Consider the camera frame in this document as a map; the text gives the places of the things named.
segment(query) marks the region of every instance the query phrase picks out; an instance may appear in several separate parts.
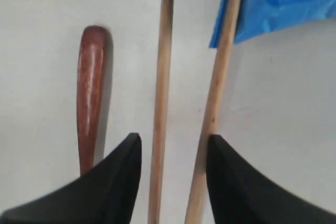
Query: wooden stick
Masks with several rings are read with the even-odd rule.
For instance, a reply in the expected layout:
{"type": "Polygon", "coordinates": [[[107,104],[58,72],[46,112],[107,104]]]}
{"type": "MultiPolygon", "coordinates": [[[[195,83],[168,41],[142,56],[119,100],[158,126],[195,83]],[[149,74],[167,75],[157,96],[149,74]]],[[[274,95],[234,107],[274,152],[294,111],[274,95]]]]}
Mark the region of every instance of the wooden stick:
{"type": "Polygon", "coordinates": [[[189,194],[185,224],[198,224],[201,221],[206,190],[206,153],[208,138],[217,130],[218,114],[225,85],[232,45],[235,37],[240,0],[228,0],[223,23],[208,100],[203,119],[201,137],[199,138],[193,180],[189,194]]]}
{"type": "Polygon", "coordinates": [[[174,0],[161,1],[148,224],[160,221],[174,0]]]}
{"type": "Polygon", "coordinates": [[[104,81],[108,32],[87,27],[80,43],[77,77],[77,132],[80,174],[93,167],[104,81]]]}

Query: reddish-brown wooden handle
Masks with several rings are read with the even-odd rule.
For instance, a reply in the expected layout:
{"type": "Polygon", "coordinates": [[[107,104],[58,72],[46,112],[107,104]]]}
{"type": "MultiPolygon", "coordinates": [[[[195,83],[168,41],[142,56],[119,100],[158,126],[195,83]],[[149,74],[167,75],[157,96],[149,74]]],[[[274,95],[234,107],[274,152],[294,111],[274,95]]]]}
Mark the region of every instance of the reddish-brown wooden handle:
{"type": "Polygon", "coordinates": [[[99,26],[87,27],[82,36],[77,78],[77,133],[80,174],[93,167],[108,32],[99,26]]]}

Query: wood grain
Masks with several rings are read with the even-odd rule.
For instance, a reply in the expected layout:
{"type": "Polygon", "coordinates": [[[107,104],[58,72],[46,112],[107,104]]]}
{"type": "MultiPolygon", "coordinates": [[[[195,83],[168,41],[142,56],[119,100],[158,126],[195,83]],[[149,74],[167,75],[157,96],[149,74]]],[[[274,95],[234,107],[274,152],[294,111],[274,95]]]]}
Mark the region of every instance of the wood grain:
{"type": "Polygon", "coordinates": [[[87,27],[82,35],[77,77],[77,133],[80,174],[93,167],[104,81],[108,32],[87,27]]]}
{"type": "Polygon", "coordinates": [[[228,0],[214,63],[211,85],[203,119],[200,141],[196,155],[194,174],[189,194],[185,224],[199,224],[203,214],[204,195],[206,191],[206,153],[208,138],[217,130],[218,114],[222,101],[225,79],[235,37],[237,18],[241,0],[228,0]]]}
{"type": "Polygon", "coordinates": [[[160,221],[174,0],[161,1],[148,224],[160,221]]]}

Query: black object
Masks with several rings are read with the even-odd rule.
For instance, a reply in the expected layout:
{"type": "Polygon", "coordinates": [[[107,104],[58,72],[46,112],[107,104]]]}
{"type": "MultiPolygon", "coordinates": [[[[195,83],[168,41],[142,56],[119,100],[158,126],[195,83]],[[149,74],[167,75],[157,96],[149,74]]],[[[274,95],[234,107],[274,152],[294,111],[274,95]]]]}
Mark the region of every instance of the black object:
{"type": "Polygon", "coordinates": [[[41,199],[7,210],[0,224],[126,224],[141,174],[141,139],[131,133],[101,163],[41,199]]]}
{"type": "Polygon", "coordinates": [[[277,186],[219,135],[209,139],[206,176],[217,224],[336,223],[336,215],[277,186]]]}

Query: wooden paddle handle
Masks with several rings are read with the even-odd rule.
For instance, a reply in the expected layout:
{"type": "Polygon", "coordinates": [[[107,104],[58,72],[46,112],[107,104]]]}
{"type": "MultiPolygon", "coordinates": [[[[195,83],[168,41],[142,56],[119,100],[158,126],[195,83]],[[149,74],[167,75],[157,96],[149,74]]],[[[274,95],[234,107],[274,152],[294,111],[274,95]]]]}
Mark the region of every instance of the wooden paddle handle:
{"type": "Polygon", "coordinates": [[[228,0],[226,15],[223,23],[211,85],[203,119],[201,137],[199,138],[193,180],[189,194],[185,224],[199,224],[204,208],[206,190],[206,153],[208,138],[217,130],[218,114],[225,86],[232,45],[235,37],[240,0],[228,0]]]}
{"type": "Polygon", "coordinates": [[[84,30],[80,43],[77,78],[77,132],[81,175],[93,167],[107,41],[108,32],[104,28],[89,26],[84,30]]]}
{"type": "Polygon", "coordinates": [[[148,224],[160,221],[174,0],[161,1],[148,224]]]}

